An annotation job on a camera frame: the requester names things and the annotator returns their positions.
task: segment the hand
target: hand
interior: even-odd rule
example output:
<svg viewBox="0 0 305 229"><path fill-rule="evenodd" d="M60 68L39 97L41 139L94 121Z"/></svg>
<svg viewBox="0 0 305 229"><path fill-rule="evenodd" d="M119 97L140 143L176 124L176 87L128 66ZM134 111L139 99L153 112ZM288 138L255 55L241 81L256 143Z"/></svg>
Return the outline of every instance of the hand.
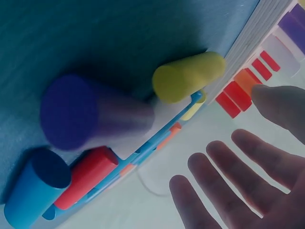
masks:
<svg viewBox="0 0 305 229"><path fill-rule="evenodd" d="M258 85L253 89L252 98L265 118L289 130L305 144L304 90ZM237 197L204 154L194 154L188 161L189 169L225 224L230 229L304 229L305 158L284 152L245 130L236 130L232 140L271 178L291 192L285 194L271 186L223 142L211 142L206 148L207 154L249 205L263 215L262 219L258 217ZM221 228L185 177L173 177L170 189L187 229Z"/></svg>

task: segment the light blue cylinder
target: light blue cylinder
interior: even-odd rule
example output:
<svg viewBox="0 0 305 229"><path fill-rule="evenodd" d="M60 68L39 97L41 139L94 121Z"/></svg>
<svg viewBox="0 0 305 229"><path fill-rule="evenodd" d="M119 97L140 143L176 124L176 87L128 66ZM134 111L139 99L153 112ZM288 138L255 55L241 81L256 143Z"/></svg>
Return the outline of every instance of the light blue cylinder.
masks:
<svg viewBox="0 0 305 229"><path fill-rule="evenodd" d="M4 207L15 229L28 229L71 183L69 166L56 153L40 148L25 165Z"/></svg>

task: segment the finger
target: finger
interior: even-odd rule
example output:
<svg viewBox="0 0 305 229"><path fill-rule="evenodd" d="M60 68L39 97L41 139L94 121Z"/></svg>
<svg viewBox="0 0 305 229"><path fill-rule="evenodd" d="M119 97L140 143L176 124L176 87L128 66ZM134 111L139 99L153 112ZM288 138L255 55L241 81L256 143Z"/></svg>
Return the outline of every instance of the finger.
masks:
<svg viewBox="0 0 305 229"><path fill-rule="evenodd" d="M174 176L170 190L186 229L221 229L185 177Z"/></svg>
<svg viewBox="0 0 305 229"><path fill-rule="evenodd" d="M232 134L233 142L274 180L292 189L305 167L305 159L278 149L245 130Z"/></svg>
<svg viewBox="0 0 305 229"><path fill-rule="evenodd" d="M248 228L259 219L229 188L205 155L192 155L188 164L196 181L229 228Z"/></svg>
<svg viewBox="0 0 305 229"><path fill-rule="evenodd" d="M211 142L206 152L245 200L265 215L285 194L257 175L223 142Z"/></svg>
<svg viewBox="0 0 305 229"><path fill-rule="evenodd" d="M256 85L252 99L259 112L305 144L305 91L298 87Z"/></svg>

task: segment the yellow peg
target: yellow peg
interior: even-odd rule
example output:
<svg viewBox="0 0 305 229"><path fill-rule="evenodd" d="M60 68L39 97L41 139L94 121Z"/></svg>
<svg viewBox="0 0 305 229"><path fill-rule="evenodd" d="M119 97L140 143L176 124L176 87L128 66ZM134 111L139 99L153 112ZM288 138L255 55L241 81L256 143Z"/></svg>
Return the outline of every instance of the yellow peg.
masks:
<svg viewBox="0 0 305 229"><path fill-rule="evenodd" d="M152 86L161 100L177 103L221 77L224 71L224 58L205 52L157 68Z"/></svg>
<svg viewBox="0 0 305 229"><path fill-rule="evenodd" d="M204 90L200 90L202 93L202 98L200 100L198 100L189 110L188 112L186 112L182 117L181 120L183 121L188 121L190 120L196 113L197 111L200 109L200 107L202 107L202 105L205 103L206 101L206 93L204 92Z"/></svg>

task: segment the blue fabric surface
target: blue fabric surface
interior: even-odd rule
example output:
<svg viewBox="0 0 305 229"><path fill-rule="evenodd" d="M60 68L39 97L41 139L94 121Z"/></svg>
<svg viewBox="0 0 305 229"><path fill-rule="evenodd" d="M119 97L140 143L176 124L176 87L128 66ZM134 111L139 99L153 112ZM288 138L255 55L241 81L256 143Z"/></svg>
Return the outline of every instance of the blue fabric surface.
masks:
<svg viewBox="0 0 305 229"><path fill-rule="evenodd" d="M52 79L90 66L103 82L144 98L160 64L206 49L225 55L258 1L0 0L1 203L26 150L47 144L39 103ZM67 163L80 154L58 153ZM10 228L3 214L0 228Z"/></svg>

